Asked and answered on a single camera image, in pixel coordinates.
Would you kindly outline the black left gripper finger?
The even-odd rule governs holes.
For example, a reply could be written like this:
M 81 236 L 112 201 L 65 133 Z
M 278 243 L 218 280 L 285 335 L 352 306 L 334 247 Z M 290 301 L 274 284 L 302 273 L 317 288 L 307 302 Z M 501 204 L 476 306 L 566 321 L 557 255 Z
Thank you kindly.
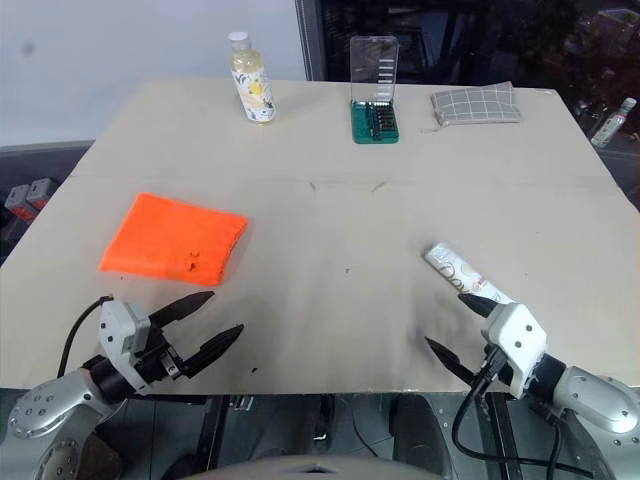
M 213 364 L 238 340 L 243 330 L 243 324 L 236 325 L 202 344 L 193 356 L 183 361 L 182 374 L 186 377 L 194 377 Z
M 160 308 L 149 315 L 151 331 L 161 331 L 166 325 L 193 314 L 214 295 L 214 291 L 195 292 Z

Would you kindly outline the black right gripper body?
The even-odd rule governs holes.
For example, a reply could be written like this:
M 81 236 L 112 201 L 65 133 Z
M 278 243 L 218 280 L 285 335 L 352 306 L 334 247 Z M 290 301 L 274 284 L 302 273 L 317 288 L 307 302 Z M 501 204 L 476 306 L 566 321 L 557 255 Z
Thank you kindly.
M 474 388 L 481 385 L 488 386 L 495 380 L 509 386 L 513 379 L 513 368 L 509 365 L 508 355 L 501 347 L 494 344 L 487 344 L 484 347 L 484 354 L 483 363 L 471 386 Z

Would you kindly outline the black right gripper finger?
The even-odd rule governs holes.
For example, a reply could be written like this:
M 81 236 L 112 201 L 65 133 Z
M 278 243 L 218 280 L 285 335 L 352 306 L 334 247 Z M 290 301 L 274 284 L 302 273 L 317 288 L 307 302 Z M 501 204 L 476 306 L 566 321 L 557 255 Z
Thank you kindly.
M 429 337 L 426 337 L 425 340 L 431 351 L 447 370 L 466 385 L 473 385 L 475 374 L 461 363 L 459 357 L 453 351 Z
M 471 293 L 460 293 L 458 299 L 482 318 L 488 318 L 498 303 L 492 299 L 476 296 Z

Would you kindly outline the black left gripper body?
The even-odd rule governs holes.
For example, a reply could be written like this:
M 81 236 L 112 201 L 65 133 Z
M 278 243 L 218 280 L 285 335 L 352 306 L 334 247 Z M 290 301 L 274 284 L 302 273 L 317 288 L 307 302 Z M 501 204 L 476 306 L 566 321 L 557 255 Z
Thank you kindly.
M 152 384 L 165 378 L 177 379 L 182 376 L 193 378 L 195 373 L 189 368 L 174 347 L 166 340 L 163 331 L 152 325 L 141 352 L 135 354 L 134 368 L 142 379 Z

